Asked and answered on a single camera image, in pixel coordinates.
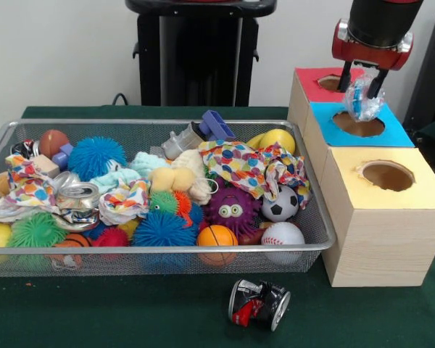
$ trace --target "baseball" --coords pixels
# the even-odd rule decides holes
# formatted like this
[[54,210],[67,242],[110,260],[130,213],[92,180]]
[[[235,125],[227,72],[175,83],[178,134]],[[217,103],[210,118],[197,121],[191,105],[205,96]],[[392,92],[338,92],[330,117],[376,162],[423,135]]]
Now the baseball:
[[[304,244],[303,233],[293,223],[275,223],[269,227],[261,238],[262,245],[297,245]],[[266,252],[269,260],[277,265],[293,265],[302,256],[302,252]]]

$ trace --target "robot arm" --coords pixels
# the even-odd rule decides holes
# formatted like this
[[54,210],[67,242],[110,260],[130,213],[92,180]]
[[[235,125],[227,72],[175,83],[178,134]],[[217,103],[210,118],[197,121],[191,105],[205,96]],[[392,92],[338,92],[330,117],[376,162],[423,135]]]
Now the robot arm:
[[409,29],[423,0],[353,0],[349,20],[340,20],[333,35],[332,55],[344,60],[339,89],[345,92],[352,64],[375,67],[378,75],[368,98],[377,96],[389,70],[399,70],[413,49]]

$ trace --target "dark green table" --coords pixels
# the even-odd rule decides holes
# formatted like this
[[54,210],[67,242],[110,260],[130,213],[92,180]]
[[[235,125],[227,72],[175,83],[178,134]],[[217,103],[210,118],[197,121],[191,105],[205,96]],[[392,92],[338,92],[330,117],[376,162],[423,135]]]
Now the dark green table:
[[[286,116],[286,108],[218,109],[225,118]],[[24,117],[196,118],[202,111],[31,107]],[[239,278],[292,292],[276,332],[229,322]],[[332,289],[321,259],[295,274],[0,278],[0,347],[435,347],[435,260],[420,288]]]

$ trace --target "soccer ball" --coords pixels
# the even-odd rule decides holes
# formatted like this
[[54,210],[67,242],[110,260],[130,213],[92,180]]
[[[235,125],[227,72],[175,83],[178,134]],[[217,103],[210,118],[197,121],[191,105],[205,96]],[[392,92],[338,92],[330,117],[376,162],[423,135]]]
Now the soccer ball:
[[298,196],[291,188],[285,185],[278,186],[278,198],[271,202],[264,198],[261,212],[265,218],[274,223],[281,223],[298,212]]

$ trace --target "metal basket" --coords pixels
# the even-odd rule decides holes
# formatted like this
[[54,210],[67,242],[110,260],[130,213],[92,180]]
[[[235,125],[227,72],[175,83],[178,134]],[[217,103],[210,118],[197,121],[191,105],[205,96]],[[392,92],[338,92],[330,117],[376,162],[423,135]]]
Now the metal basket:
[[[111,137],[123,145],[128,160],[138,151],[148,152],[181,132],[190,120],[18,120],[0,130],[0,172],[10,146],[25,139],[39,139],[48,129],[58,129],[76,144],[88,136]],[[274,128],[290,132],[297,154],[305,158],[313,197],[296,222],[306,244],[295,246],[182,246],[91,248],[0,248],[0,277],[101,276],[169,273],[272,273],[307,272],[320,252],[333,245],[335,232],[319,184],[312,170],[298,128],[286,121],[228,121],[237,139],[248,141]],[[49,255],[82,259],[78,270],[52,267]]]

